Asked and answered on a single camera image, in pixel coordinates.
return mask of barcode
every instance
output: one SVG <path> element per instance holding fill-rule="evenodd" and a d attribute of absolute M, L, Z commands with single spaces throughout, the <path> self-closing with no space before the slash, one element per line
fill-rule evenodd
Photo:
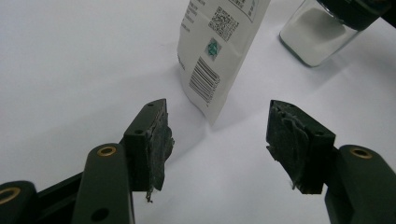
<path fill-rule="evenodd" d="M 212 28 L 221 38 L 228 41 L 238 27 L 239 22 L 233 19 L 224 9 L 218 7 L 209 27 Z"/>
<path fill-rule="evenodd" d="M 219 82 L 219 75 L 200 57 L 192 72 L 190 87 L 209 104 Z"/>

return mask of qr code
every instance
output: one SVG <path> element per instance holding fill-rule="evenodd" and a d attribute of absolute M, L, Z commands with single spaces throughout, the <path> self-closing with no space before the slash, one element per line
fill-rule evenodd
<path fill-rule="evenodd" d="M 238 27 L 239 22 L 233 19 L 224 9 L 218 7 L 209 27 L 212 28 L 221 38 L 228 41 Z"/>

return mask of black plastic arm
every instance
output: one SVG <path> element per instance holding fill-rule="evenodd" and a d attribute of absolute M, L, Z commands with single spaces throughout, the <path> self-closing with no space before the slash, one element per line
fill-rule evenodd
<path fill-rule="evenodd" d="M 321 193 L 332 224 L 396 223 L 396 175 L 374 151 L 333 147 L 335 134 L 289 103 L 272 101 L 268 150 L 301 193 Z"/>

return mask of brass screw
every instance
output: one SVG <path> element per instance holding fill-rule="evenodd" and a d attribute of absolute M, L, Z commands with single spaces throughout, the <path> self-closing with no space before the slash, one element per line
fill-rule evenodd
<path fill-rule="evenodd" d="M 102 147 L 98 150 L 97 154 L 101 157 L 108 157 L 116 153 L 116 151 L 115 147 Z"/>
<path fill-rule="evenodd" d="M 0 195 L 4 194 L 4 193 L 8 193 L 10 192 L 10 194 L 4 198 L 0 200 L 0 204 L 4 204 L 4 203 L 8 203 L 9 201 L 13 200 L 14 198 L 16 198 L 20 193 L 21 193 L 21 189 L 20 188 L 16 188 L 16 187 L 11 187 L 8 189 L 2 189 L 0 190 Z"/>

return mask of white powder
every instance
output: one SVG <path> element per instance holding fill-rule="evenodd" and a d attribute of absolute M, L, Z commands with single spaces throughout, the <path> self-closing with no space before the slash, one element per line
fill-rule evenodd
<path fill-rule="evenodd" d="M 306 64 L 318 66 L 343 47 L 348 35 L 335 18 L 318 8 L 294 16 L 280 32 L 282 41 Z"/>

